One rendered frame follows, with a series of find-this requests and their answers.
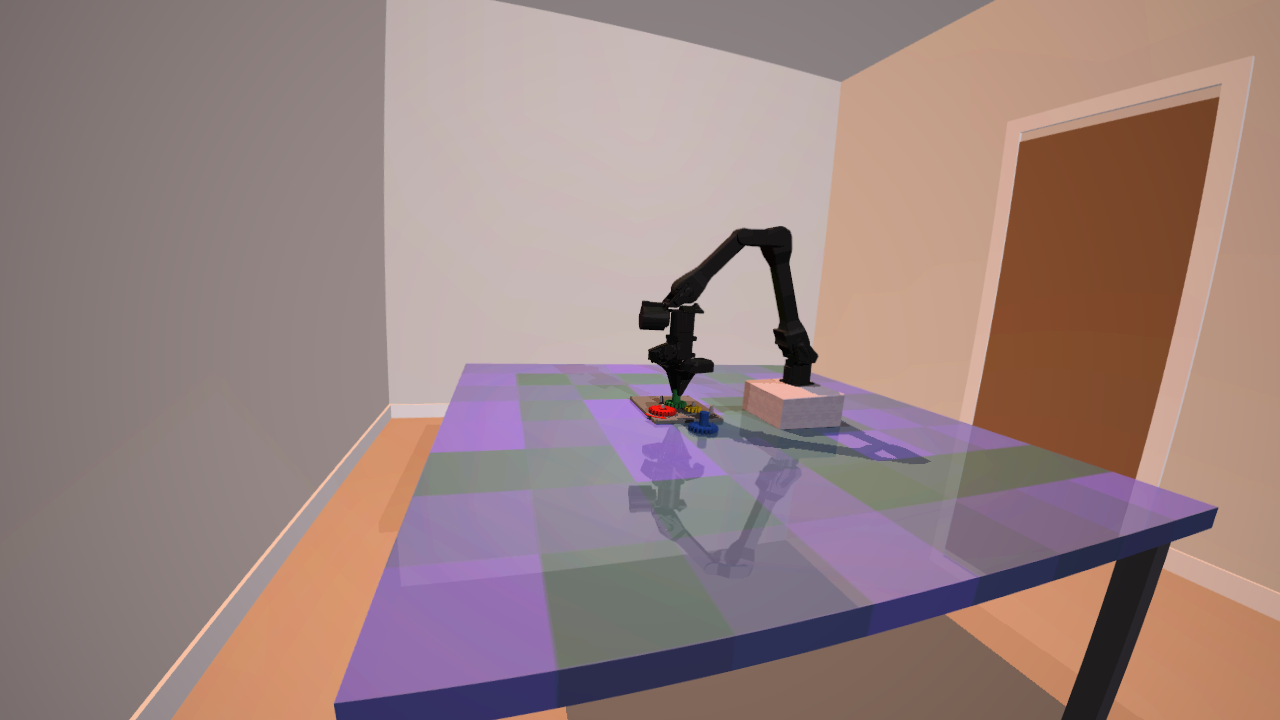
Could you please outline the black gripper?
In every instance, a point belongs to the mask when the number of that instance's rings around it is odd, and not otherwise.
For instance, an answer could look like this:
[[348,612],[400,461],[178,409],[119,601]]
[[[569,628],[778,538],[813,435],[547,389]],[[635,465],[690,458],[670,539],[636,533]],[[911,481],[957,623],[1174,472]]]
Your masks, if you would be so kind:
[[678,396],[684,395],[684,391],[695,374],[714,372],[714,363],[712,360],[695,357],[696,354],[692,354],[692,341],[698,341],[698,337],[692,334],[694,332],[675,331],[669,331],[669,334],[666,334],[666,340],[669,340],[669,343],[675,343],[675,340],[677,340],[682,351],[681,360],[673,357],[660,364],[668,375],[671,392],[677,389]]

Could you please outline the blue gear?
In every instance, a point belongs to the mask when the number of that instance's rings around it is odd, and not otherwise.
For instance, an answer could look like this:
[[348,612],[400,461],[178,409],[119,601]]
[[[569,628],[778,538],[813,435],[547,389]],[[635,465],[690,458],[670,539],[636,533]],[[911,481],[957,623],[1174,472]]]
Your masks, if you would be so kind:
[[700,411],[700,420],[690,421],[689,429],[701,434],[716,434],[719,432],[719,428],[709,421],[709,413],[707,411]]

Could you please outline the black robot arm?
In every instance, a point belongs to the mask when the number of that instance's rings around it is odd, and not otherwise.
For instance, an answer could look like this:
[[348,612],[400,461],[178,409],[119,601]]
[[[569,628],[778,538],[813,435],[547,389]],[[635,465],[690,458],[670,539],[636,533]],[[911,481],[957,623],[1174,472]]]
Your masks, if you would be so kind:
[[[744,247],[760,246],[763,256],[771,265],[774,296],[780,313],[780,325],[774,328],[774,345],[782,350],[786,359],[783,382],[788,386],[815,386],[810,382],[812,363],[817,363],[819,355],[810,346],[806,329],[797,316],[797,306],[794,293],[794,282],[790,270],[790,258],[792,254],[792,234],[785,225],[767,228],[765,231],[735,229],[732,234],[718,249],[710,252],[700,266],[681,275],[671,286],[671,292],[662,302],[643,301],[639,313],[640,331],[669,331],[694,332],[695,313],[704,313],[695,302],[707,288],[708,282],[721,268]],[[685,306],[682,304],[692,304]],[[680,306],[680,307],[678,307]],[[678,309],[669,309],[678,307]],[[671,313],[671,322],[669,322]],[[658,345],[648,350],[652,363],[664,364],[671,359],[682,359],[680,342]]]

